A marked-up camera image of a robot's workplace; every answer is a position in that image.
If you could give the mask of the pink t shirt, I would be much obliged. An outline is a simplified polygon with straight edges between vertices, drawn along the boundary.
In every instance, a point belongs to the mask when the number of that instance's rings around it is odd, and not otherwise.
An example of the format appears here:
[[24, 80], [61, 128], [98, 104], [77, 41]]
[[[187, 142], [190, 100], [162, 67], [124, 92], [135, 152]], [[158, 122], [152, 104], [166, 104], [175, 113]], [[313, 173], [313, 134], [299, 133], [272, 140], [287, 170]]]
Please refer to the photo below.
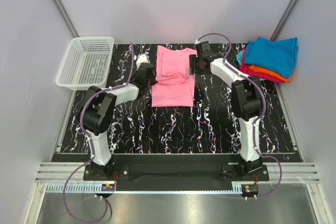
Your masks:
[[157, 47], [156, 84], [152, 86], [152, 106], [192, 107], [195, 94], [195, 76], [190, 75], [189, 56], [196, 50], [170, 50]]

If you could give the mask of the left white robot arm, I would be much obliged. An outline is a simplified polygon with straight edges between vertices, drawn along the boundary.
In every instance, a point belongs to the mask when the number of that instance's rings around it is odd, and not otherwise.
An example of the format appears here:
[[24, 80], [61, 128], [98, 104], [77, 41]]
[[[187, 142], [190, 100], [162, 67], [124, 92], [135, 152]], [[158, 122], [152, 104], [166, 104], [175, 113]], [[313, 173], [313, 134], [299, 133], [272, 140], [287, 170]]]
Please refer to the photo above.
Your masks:
[[107, 137], [115, 106], [146, 94], [156, 84], [155, 77], [155, 66], [144, 62], [137, 67], [129, 83], [105, 89], [90, 86], [86, 91], [77, 120], [89, 142], [91, 157], [86, 167], [94, 176], [107, 180], [116, 175]]

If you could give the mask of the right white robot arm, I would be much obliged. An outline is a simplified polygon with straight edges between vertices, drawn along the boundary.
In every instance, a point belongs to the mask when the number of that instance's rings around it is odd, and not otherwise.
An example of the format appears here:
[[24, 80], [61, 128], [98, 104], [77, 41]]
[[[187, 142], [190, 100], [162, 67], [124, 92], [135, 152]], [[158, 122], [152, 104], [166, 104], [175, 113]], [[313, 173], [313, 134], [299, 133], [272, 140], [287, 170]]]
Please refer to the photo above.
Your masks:
[[241, 135], [240, 159], [230, 172], [230, 178], [250, 180], [263, 166], [259, 147], [259, 122], [265, 113], [265, 97], [257, 76], [248, 76], [218, 54], [200, 57], [189, 55], [190, 75], [210, 72], [231, 86], [231, 107], [238, 118]]

